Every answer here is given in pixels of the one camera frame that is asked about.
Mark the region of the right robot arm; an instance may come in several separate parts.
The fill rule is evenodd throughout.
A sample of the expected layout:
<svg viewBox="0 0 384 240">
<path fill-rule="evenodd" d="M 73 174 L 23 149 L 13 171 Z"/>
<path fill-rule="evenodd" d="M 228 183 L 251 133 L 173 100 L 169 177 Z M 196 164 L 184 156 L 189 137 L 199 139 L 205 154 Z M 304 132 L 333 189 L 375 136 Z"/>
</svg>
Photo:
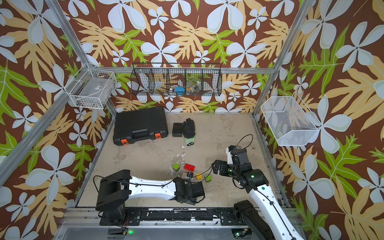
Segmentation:
<svg viewBox="0 0 384 240">
<path fill-rule="evenodd" d="M 239 188 L 246 190 L 263 214 L 260 217 L 250 201 L 234 204 L 236 221 L 244 223 L 260 240 L 302 240 L 280 206 L 264 173 L 253 169 L 247 150 L 236 146 L 226 148 L 227 160 L 215 160 L 213 173 L 230 177 Z"/>
</svg>

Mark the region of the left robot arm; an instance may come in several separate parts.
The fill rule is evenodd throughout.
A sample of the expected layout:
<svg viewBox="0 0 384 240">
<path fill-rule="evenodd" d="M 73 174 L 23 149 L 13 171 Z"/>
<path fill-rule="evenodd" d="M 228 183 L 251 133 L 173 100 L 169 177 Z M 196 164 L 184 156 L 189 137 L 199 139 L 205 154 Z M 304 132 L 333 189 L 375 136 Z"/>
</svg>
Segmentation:
<svg viewBox="0 0 384 240">
<path fill-rule="evenodd" d="M 117 222 L 125 218 L 128 199 L 156 198 L 194 206 L 205 197 L 201 182 L 180 177 L 167 181 L 145 180 L 131 176 L 130 170 L 121 170 L 101 178 L 96 211 L 102 212 L 108 221 Z"/>
</svg>

